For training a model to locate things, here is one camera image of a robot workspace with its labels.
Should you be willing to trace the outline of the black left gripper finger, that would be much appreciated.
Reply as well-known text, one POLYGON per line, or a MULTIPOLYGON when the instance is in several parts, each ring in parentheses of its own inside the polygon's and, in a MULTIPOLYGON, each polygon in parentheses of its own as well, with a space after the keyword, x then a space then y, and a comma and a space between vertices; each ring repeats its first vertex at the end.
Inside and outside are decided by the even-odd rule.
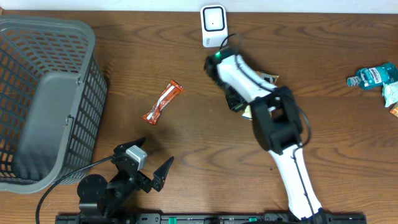
POLYGON ((174 156, 170 157, 167 161, 165 161, 154 173, 154 178, 152 179, 153 187, 163 187, 165 184, 165 180, 167 178, 167 174, 172 166, 174 161, 174 156))
POLYGON ((142 145, 145 143, 145 141, 146 141, 146 138, 143 137, 143 138, 136 139, 134 141, 120 144, 114 149, 114 152, 126 152, 130 147, 133 147, 133 146, 142 147, 142 145))

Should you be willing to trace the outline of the yellow snack bag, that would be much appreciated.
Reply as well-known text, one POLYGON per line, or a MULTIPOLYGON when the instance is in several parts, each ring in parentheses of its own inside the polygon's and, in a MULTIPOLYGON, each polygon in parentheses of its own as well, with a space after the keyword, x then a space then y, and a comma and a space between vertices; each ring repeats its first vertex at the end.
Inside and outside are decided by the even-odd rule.
MULTIPOLYGON (((279 78, 278 75, 270 75, 267 74, 265 72, 256 72, 262 79, 264 79, 265 81, 274 84, 276 83, 277 79, 279 78)), ((251 114, 251 107, 249 105, 247 105, 247 107, 244 110, 244 113, 242 114, 242 118, 244 119, 248 119, 252 121, 252 114, 251 114)))

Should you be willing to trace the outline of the red brown snack bar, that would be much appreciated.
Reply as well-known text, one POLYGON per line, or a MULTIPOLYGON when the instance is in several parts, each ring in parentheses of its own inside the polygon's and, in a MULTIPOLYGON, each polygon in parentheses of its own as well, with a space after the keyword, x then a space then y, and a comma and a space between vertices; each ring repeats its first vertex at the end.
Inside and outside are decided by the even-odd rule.
POLYGON ((149 124, 156 125, 162 110, 182 91, 183 86, 179 85, 176 81, 171 80, 165 87, 165 90, 160 94, 159 99, 153 105, 152 109, 142 116, 142 119, 149 124))

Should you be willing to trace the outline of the teal mouthwash bottle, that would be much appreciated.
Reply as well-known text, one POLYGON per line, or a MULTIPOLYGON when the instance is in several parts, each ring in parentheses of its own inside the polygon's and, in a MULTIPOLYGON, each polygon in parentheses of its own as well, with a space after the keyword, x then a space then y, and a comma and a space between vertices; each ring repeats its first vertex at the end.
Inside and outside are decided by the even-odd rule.
POLYGON ((396 81, 397 67, 388 62, 376 67, 359 69, 355 76, 347 78, 346 84, 349 87, 359 86, 363 90, 370 90, 396 81))

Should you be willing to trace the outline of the light green wipes packet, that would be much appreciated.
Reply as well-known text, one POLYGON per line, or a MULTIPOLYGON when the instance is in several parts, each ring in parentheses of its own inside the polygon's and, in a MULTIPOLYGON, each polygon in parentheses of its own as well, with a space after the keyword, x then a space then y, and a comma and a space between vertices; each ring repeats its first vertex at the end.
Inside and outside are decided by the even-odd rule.
POLYGON ((397 103, 398 83, 383 84, 382 96, 385 100, 385 107, 388 108, 394 103, 397 103))

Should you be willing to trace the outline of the orange tissue pack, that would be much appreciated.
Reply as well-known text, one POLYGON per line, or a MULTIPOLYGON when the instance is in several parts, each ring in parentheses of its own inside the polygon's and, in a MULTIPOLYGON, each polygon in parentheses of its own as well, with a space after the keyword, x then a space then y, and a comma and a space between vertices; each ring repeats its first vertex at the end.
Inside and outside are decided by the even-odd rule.
POLYGON ((389 111, 394 116, 398 117, 398 103, 396 103, 389 111))

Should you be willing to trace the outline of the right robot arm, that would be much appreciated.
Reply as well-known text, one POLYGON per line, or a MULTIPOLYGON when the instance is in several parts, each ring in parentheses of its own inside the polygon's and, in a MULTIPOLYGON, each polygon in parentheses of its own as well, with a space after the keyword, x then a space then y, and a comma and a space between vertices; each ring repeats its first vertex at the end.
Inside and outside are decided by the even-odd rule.
POLYGON ((302 222, 319 221, 322 205, 303 158, 301 119, 306 115, 292 91, 267 82, 229 47, 207 56, 204 70, 226 95, 239 96, 249 105, 254 136, 277 165, 292 214, 302 222))

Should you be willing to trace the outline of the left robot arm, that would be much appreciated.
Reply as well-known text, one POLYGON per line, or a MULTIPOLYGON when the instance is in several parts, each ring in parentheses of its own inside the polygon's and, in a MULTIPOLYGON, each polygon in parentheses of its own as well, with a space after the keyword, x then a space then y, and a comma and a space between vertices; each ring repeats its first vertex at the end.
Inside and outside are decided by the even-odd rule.
POLYGON ((147 153, 142 150, 145 141, 140 138, 114 149, 111 162, 118 173, 110 181, 99 174, 90 174, 80 181, 78 223, 134 223, 134 216, 122 208, 124 202, 135 191, 162 190, 174 157, 167 159, 150 179, 141 172, 147 161, 147 153))

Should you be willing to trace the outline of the white barcode scanner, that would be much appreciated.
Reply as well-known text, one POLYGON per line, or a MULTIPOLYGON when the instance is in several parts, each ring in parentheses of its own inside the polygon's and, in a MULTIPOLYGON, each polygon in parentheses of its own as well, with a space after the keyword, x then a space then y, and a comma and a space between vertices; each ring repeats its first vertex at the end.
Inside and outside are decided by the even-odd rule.
POLYGON ((202 43, 206 48, 223 47, 228 42, 226 9, 220 5, 203 6, 200 10, 202 43))

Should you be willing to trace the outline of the grey plastic mesh basket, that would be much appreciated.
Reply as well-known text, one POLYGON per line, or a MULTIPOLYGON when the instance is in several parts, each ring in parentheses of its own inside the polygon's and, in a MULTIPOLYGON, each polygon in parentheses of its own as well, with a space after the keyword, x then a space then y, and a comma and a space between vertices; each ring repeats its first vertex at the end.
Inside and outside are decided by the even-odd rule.
POLYGON ((88 172, 106 103, 81 21, 1 17, 1 190, 32 194, 88 172))

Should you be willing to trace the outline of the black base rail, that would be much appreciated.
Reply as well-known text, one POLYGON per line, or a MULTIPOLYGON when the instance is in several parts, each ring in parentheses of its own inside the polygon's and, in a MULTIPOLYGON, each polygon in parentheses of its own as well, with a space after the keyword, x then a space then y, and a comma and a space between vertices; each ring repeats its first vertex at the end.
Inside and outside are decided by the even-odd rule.
POLYGON ((299 220, 289 213, 265 213, 262 215, 161 215, 158 213, 137 213, 130 217, 100 220, 83 215, 57 215, 55 224, 74 223, 122 223, 122 224, 239 224, 239 223, 311 223, 299 220))

